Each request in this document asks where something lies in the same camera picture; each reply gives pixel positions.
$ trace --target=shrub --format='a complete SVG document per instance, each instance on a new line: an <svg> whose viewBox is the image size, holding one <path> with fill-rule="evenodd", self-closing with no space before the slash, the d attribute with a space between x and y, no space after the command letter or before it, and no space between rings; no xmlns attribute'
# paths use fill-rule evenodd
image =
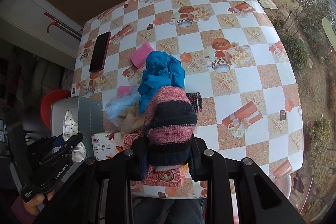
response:
<svg viewBox="0 0 336 224"><path fill-rule="evenodd" d="M323 45L322 34L320 30L311 25L311 21L307 17L298 20L298 25L303 34L307 37L307 44L311 52L321 62L329 62L330 55L327 47Z"/></svg>
<svg viewBox="0 0 336 224"><path fill-rule="evenodd" d="M307 131L309 137L309 163L314 187L323 192L329 171L327 147L331 138L330 121L319 118Z"/></svg>
<svg viewBox="0 0 336 224"><path fill-rule="evenodd" d="M278 16L272 17L271 22L272 22L275 30L277 30L277 32L280 32L280 29L281 29L282 26L280 24L280 21L278 21Z"/></svg>
<svg viewBox="0 0 336 224"><path fill-rule="evenodd" d="M305 69L308 65L308 51L305 43L290 33L280 33L279 36L293 69Z"/></svg>

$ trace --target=table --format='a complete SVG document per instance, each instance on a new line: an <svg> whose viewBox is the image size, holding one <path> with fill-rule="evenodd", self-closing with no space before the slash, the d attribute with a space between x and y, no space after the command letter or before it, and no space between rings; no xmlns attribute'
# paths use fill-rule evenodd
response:
<svg viewBox="0 0 336 224"><path fill-rule="evenodd" d="M111 31L105 67L90 75L95 39ZM252 158L273 180L301 168L303 125L286 51L256 0L128 0L83 29L72 95L102 101L117 87L139 84L129 55L144 42L181 61L185 92L200 92L196 137L227 158ZM105 131L115 131L103 112ZM187 175L182 187L133 186L141 195L200 198L204 185Z"/></svg>

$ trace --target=smartphone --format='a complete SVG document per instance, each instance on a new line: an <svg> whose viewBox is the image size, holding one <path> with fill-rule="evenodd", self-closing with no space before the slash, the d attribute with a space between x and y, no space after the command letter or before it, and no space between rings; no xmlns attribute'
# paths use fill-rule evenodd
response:
<svg viewBox="0 0 336 224"><path fill-rule="evenodd" d="M97 37L96 44L93 49L90 72L103 70L105 66L105 59L107 54L107 48L109 46L109 41L111 37L111 32L106 32Z"/></svg>

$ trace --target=light blue fluffy fabric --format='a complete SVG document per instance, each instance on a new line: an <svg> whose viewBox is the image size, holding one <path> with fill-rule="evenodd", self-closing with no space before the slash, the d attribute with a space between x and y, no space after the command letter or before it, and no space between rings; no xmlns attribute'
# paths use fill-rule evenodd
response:
<svg viewBox="0 0 336 224"><path fill-rule="evenodd" d="M118 115L122 113L127 107L138 103L140 94L136 87L133 87L133 92L130 95L126 95L122 98L112 98L106 104L105 112L111 122L118 125Z"/></svg>

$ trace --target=jeans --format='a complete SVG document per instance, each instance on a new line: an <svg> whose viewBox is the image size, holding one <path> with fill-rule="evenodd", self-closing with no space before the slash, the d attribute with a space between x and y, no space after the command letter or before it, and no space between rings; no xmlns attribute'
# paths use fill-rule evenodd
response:
<svg viewBox="0 0 336 224"><path fill-rule="evenodd" d="M205 200L144 198L133 208L134 223L159 224L170 209L164 224L204 224Z"/></svg>

